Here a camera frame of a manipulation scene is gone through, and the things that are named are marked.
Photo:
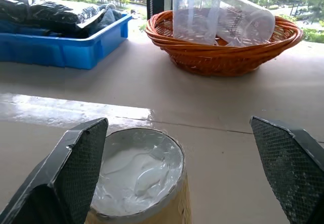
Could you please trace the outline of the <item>upturned tan paper cup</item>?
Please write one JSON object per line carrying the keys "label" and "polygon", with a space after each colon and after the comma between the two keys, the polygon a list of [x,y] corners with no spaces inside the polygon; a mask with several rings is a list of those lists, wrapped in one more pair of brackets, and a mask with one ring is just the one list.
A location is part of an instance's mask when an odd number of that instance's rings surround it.
{"label": "upturned tan paper cup", "polygon": [[109,134],[85,224],[193,224],[182,146],[148,128]]}

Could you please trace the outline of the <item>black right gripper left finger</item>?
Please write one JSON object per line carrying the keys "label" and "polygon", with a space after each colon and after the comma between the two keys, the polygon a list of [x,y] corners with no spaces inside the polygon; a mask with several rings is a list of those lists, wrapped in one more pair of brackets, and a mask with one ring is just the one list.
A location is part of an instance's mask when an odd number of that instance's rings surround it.
{"label": "black right gripper left finger", "polygon": [[84,224],[98,182],[108,119],[67,130],[0,213],[0,224]]}

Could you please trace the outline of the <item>brown wicker basket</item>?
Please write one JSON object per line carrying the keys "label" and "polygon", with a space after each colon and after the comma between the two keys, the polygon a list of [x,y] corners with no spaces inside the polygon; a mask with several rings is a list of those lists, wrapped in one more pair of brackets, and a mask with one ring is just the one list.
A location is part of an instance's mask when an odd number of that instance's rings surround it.
{"label": "brown wicker basket", "polygon": [[275,29],[265,44],[233,47],[220,40],[219,46],[195,44],[173,37],[173,13],[163,11],[146,23],[145,32],[153,44],[168,53],[178,68],[202,76],[242,76],[301,42],[303,30],[282,17],[275,18]]}

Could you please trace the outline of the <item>blue plastic bin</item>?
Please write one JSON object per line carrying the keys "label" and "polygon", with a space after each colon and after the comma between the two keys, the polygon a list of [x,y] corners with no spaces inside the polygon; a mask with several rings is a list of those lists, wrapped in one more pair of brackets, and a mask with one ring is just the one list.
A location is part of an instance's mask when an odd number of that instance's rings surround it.
{"label": "blue plastic bin", "polygon": [[92,69],[128,38],[131,15],[86,39],[0,33],[0,62]]}

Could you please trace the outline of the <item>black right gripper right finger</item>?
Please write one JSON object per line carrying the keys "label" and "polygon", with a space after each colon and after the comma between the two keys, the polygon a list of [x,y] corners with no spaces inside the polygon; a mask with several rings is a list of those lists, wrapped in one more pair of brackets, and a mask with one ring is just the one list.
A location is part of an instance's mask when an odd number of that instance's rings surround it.
{"label": "black right gripper right finger", "polygon": [[266,178],[290,224],[324,224],[324,148],[304,129],[251,117]]}

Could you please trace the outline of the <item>clear plastic measuring cup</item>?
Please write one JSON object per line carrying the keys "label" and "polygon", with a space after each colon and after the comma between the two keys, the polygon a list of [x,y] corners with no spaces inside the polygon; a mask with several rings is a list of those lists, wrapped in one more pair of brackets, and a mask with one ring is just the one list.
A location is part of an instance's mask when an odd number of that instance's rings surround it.
{"label": "clear plastic measuring cup", "polygon": [[173,0],[173,38],[214,45],[221,0]]}
{"label": "clear plastic measuring cup", "polygon": [[217,36],[229,46],[267,43],[275,28],[275,16],[249,0],[221,0]]}

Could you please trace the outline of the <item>black plastic bag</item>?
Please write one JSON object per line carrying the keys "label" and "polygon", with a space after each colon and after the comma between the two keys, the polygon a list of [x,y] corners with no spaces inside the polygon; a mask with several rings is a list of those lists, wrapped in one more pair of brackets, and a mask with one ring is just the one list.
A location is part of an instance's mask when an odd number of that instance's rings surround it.
{"label": "black plastic bag", "polygon": [[0,0],[0,33],[85,39],[122,17],[110,4]]}

